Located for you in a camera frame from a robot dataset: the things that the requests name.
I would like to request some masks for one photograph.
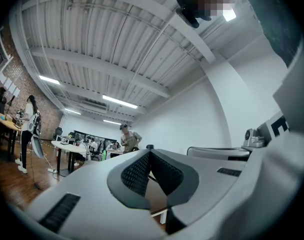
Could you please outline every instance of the ceiling beam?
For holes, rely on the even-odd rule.
[[[40,3],[44,3],[51,0],[39,0]],[[159,4],[154,0],[117,0],[122,1],[124,3],[134,5],[141,9],[148,11],[149,13],[159,17],[163,21],[168,21],[172,15],[172,11]],[[33,7],[37,4],[37,0],[30,0],[27,1],[25,4],[22,5],[22,10],[28,9]],[[171,20],[170,25],[181,32],[186,39],[188,39],[198,50],[199,52],[205,57],[205,59],[212,63],[216,60],[215,56],[211,52],[210,48],[206,45],[203,39],[190,27],[188,26],[178,15],[175,15],[174,18]]]
[[[58,88],[58,85],[55,83],[51,83],[51,82],[46,82],[46,83],[52,87]],[[118,104],[115,102],[109,101],[107,99],[103,99],[102,94],[91,91],[91,90],[83,89],[81,87],[77,87],[75,85],[71,85],[71,84],[63,83],[63,82],[60,82],[60,87],[62,88],[63,91],[66,91],[66,92],[74,94],[74,95],[79,95],[79,96],[82,96],[87,99],[118,106]],[[136,109],[128,108],[126,106],[121,106],[121,105],[120,105],[120,107],[127,109],[127,110],[131,110],[133,112],[141,113],[141,114],[146,113],[146,109],[141,106],[138,106]]]
[[[58,96],[57,99],[61,101],[62,103],[65,103],[67,106],[69,105],[69,102],[76,106],[78,109],[81,109],[83,111],[93,113],[95,115],[99,115],[102,117],[107,117],[109,119],[119,119],[127,122],[134,122],[134,117],[126,114],[121,113],[115,113],[112,111],[107,111],[107,113],[101,113],[99,109],[97,109],[95,106],[87,105],[84,103],[81,103],[80,101],[68,98],[69,102],[65,97]]]
[[[93,69],[95,71],[102,72],[104,74],[114,76],[116,78],[126,80],[128,82],[130,82],[133,76],[135,75],[133,71],[127,70],[121,66],[117,66],[107,61],[87,56],[81,53],[53,48],[44,48],[44,50],[46,53],[46,57],[49,59],[72,63],[80,67]],[[41,47],[32,47],[30,48],[30,51],[33,56],[45,57],[43,49]],[[162,97],[170,97],[168,88],[142,75],[137,74],[133,80],[133,83]]]

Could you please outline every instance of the black vent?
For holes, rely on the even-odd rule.
[[[233,169],[227,169],[227,168],[220,168],[217,170],[218,173],[226,174],[230,176],[239,177],[241,174],[241,170],[233,170]]]
[[[71,193],[65,194],[61,200],[45,215],[40,224],[55,233],[59,231],[73,208],[80,200],[80,196]]]
[[[146,195],[150,171],[149,154],[146,154],[125,168],[121,174],[121,179],[123,184],[130,190],[144,197]]]
[[[151,170],[163,192],[168,196],[183,181],[183,173],[164,159],[151,153]]]

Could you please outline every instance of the black mesh panel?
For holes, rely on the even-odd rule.
[[[182,183],[182,171],[153,153],[150,154],[150,164],[157,183],[167,196]]]
[[[121,179],[130,190],[144,197],[149,182],[148,176],[150,171],[149,154],[146,154],[125,168],[121,174]]]

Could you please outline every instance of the long black hair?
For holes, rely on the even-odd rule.
[[[33,106],[33,113],[36,114],[38,113],[38,107],[37,107],[37,102],[36,102],[36,98],[34,98],[33,95],[30,95],[26,101],[30,100],[30,102],[32,103]]]

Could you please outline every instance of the black pants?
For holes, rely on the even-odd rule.
[[[20,161],[22,162],[22,167],[27,168],[27,148],[28,144],[31,141],[32,133],[28,130],[24,130],[21,132],[21,139],[20,139],[20,148],[21,148],[21,155]]]
[[[74,154],[74,159],[76,161],[85,161],[86,160],[85,157],[83,155],[81,155],[80,153],[75,153]]]

